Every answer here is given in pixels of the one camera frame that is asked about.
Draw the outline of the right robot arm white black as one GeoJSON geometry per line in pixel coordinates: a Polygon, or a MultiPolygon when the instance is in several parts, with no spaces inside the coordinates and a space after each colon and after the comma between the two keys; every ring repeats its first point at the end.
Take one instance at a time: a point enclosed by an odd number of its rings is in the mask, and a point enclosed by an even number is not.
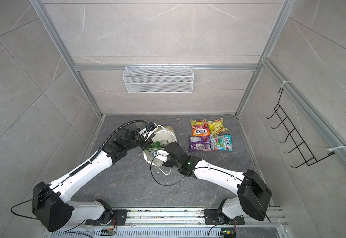
{"type": "Polygon", "coordinates": [[[255,171],[242,173],[212,165],[204,159],[187,155],[177,142],[169,143],[165,151],[167,159],[164,165],[176,166],[184,177],[212,182],[236,195],[235,198],[224,199],[216,211],[218,220],[223,224],[230,224],[235,218],[244,215],[257,221],[268,218],[267,209],[272,191],[255,171]]]}

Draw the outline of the green candy packet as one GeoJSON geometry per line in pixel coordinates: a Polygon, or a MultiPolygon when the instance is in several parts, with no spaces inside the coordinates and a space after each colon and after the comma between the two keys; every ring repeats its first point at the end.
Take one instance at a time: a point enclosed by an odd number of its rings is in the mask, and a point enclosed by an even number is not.
{"type": "Polygon", "coordinates": [[[169,144],[168,140],[160,140],[160,141],[153,142],[150,145],[150,148],[158,148],[158,149],[164,150],[168,144],[169,144]]]}

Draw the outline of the yellow snack packet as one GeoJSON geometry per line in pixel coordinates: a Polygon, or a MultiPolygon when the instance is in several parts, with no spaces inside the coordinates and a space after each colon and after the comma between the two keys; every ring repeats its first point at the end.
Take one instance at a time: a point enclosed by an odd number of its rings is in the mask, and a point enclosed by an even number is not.
{"type": "Polygon", "coordinates": [[[207,121],[211,135],[218,135],[222,132],[227,132],[228,129],[223,125],[223,118],[207,121]]]}

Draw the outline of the teal mint candy packet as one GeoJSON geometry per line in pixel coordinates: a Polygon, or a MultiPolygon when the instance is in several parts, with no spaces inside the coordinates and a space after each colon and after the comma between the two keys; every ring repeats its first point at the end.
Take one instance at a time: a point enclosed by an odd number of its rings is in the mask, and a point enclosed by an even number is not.
{"type": "Polygon", "coordinates": [[[232,150],[232,137],[226,135],[211,135],[211,147],[215,151],[233,151],[232,150]]]}

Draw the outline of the orange Fox's fruits candy bag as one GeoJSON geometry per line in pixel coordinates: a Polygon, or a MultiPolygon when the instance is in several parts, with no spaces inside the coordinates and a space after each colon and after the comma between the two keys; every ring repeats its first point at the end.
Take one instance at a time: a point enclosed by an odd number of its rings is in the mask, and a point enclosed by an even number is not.
{"type": "Polygon", "coordinates": [[[210,136],[211,132],[207,120],[190,120],[192,136],[210,136]]]}

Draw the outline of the floral white paper bag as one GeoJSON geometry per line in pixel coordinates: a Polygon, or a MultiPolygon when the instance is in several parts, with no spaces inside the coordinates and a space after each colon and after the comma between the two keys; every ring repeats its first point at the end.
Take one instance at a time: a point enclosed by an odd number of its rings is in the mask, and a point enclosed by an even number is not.
{"type": "Polygon", "coordinates": [[[143,157],[147,163],[157,167],[162,174],[168,176],[172,165],[168,163],[168,153],[165,147],[172,142],[177,142],[173,127],[157,125],[152,144],[144,150],[143,157]]]}

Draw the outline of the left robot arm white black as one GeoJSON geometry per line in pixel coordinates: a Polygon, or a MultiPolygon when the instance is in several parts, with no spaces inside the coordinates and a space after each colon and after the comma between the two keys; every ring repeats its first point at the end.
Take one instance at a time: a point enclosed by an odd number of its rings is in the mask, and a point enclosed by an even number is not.
{"type": "Polygon", "coordinates": [[[74,202],[72,197],[100,172],[125,157],[129,150],[149,147],[156,130],[156,124],[150,123],[142,130],[128,125],[113,132],[84,163],[49,184],[37,184],[33,189],[32,213],[49,232],[79,221],[92,220],[101,225],[110,223],[112,207],[106,202],[101,199],[74,202]]]}

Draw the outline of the magenta purple candy packet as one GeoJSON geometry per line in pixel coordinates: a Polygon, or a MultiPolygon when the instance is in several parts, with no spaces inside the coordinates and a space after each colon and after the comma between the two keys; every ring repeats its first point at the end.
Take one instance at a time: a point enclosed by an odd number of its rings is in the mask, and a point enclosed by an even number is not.
{"type": "Polygon", "coordinates": [[[190,152],[211,152],[211,140],[209,136],[190,136],[190,152]]]}

